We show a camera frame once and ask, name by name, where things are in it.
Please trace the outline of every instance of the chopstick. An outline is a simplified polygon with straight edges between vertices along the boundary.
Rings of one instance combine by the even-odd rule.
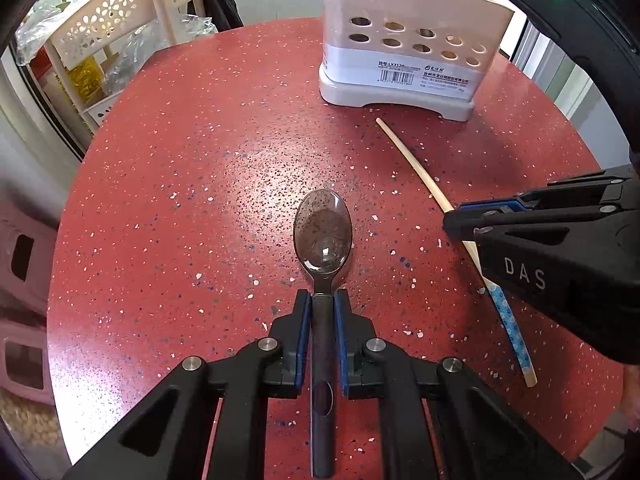
[[[436,182],[431,178],[431,175],[427,173],[427,170],[423,168],[423,166],[418,162],[418,160],[414,157],[414,154],[409,151],[409,149],[402,143],[402,140],[398,139],[395,133],[389,128],[385,121],[380,118],[376,119],[376,123],[382,130],[387,134],[389,139],[396,145],[396,148],[400,150],[400,152],[404,155],[404,158],[407,162],[414,168],[415,172],[418,174],[420,179],[424,182],[424,185],[427,187],[429,192],[433,195],[434,199],[442,209],[443,213],[453,211],[453,206],[447,200],[447,197],[444,196],[444,193],[440,190],[440,187]],[[509,340],[511,341],[511,345],[513,346],[513,351],[516,354],[518,359],[518,363],[520,364],[520,368],[522,370],[522,375],[524,376],[524,380],[527,383],[527,386],[531,388],[535,386],[538,382],[538,378],[536,377],[536,372],[533,369],[533,363],[531,362],[531,357],[529,355],[529,351],[527,350],[527,346],[524,343],[524,339],[522,337],[522,333],[520,332],[520,328],[518,327],[518,323],[513,317],[513,312],[511,311],[511,307],[507,301],[507,298],[504,295],[504,292],[496,283],[491,280],[486,279],[482,275],[482,267],[480,266],[480,257],[478,256],[478,247],[475,242],[465,241],[462,242],[465,246],[466,252],[469,253],[471,259],[478,270],[478,273],[482,277],[484,284],[486,285],[486,290],[494,300],[494,305],[498,314],[500,315],[500,319],[502,324],[504,325],[504,329],[509,336]]]

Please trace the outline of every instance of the black jacket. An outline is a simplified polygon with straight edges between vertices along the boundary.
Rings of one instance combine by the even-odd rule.
[[[242,27],[238,7],[234,0],[202,0],[205,16],[210,17],[218,32]],[[195,14],[193,2],[189,3],[188,13]]]

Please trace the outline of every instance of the utensil holder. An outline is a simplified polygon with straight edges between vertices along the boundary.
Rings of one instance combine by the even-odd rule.
[[[491,0],[324,0],[320,93],[466,121],[512,16]]]

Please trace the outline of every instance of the pink plastic stool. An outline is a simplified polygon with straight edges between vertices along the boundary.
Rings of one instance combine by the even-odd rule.
[[[28,378],[33,382],[33,375],[37,374],[36,382],[40,382],[39,374],[42,374],[42,389],[18,382],[10,376],[7,362],[7,343],[14,343],[42,352],[42,368],[32,372],[32,377]],[[20,371],[26,372],[27,368],[28,366],[21,365]],[[19,397],[44,404],[54,404],[47,357],[47,333],[44,327],[36,328],[0,319],[0,386]]]
[[[47,315],[56,231],[0,203],[0,288]]]

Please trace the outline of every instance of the spoon handle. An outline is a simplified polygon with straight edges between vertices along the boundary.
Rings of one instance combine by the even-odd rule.
[[[311,474],[334,474],[334,297],[315,294],[311,319]]]

